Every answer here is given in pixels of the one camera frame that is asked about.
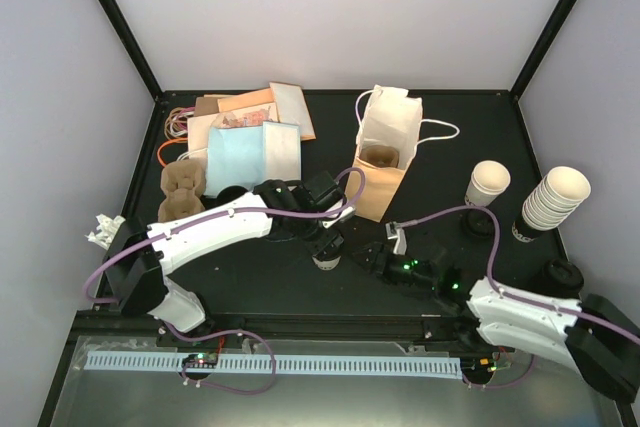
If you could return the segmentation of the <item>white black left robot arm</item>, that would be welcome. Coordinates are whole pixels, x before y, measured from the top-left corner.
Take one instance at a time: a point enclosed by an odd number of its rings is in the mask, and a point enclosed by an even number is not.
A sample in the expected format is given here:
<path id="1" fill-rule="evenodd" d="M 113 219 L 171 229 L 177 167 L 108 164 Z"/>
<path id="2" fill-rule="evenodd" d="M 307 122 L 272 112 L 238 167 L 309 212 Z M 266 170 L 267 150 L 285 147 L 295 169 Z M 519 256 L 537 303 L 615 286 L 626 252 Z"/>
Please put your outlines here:
<path id="1" fill-rule="evenodd" d="M 189 217 L 144 225 L 124 221 L 107 249 L 105 274 L 123 316 L 149 314 L 193 346 L 207 344 L 215 323 L 198 295 L 170 276 L 197 258 L 233 244 L 284 233 L 300 240 L 321 268 L 335 267 L 344 239 L 337 223 L 355 212 L 326 172 L 308 182 L 267 180 L 252 191 Z"/>

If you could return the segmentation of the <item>brown paper takeout bag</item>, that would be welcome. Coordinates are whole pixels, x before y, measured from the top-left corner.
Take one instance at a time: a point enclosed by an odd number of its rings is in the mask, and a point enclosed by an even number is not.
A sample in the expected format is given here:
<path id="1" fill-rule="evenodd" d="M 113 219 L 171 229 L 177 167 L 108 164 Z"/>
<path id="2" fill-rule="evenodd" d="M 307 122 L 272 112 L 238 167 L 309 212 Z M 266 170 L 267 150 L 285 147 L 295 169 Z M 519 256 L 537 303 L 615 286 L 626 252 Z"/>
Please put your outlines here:
<path id="1" fill-rule="evenodd" d="M 404 88 L 380 85 L 355 102 L 358 132 L 346 196 L 355 214 L 379 222 L 396 195 L 420 145 L 450 140 L 460 133 L 454 124 L 423 116 L 422 100 Z"/>

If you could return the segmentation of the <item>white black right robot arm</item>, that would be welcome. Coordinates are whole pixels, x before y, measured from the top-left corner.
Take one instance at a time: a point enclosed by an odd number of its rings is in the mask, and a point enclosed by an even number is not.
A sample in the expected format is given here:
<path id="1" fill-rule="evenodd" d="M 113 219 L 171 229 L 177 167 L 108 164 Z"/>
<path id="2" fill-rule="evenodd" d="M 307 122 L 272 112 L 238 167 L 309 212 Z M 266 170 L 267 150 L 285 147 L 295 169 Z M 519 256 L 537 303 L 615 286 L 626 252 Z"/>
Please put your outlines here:
<path id="1" fill-rule="evenodd" d="M 420 253 L 399 254 L 381 242 L 353 258 L 378 280 L 414 288 L 450 316 L 457 343 L 526 351 L 579 373 L 595 391 L 620 403 L 639 393 L 639 328 L 613 302 L 596 294 L 554 298 L 493 284 L 456 265 L 433 244 Z"/>

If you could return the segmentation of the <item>single white paper cup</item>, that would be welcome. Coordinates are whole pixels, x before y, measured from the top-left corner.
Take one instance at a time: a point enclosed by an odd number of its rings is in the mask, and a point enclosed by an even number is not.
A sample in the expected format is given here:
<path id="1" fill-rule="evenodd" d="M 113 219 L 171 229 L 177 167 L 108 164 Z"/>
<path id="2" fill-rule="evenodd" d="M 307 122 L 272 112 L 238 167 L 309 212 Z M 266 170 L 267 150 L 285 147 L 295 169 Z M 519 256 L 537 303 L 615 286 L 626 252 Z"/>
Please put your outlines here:
<path id="1" fill-rule="evenodd" d="M 316 256 L 312 258 L 314 264 L 322 271 L 331 271 L 335 269 L 339 265 L 340 260 L 340 256 L 328 260 L 322 260 Z"/>

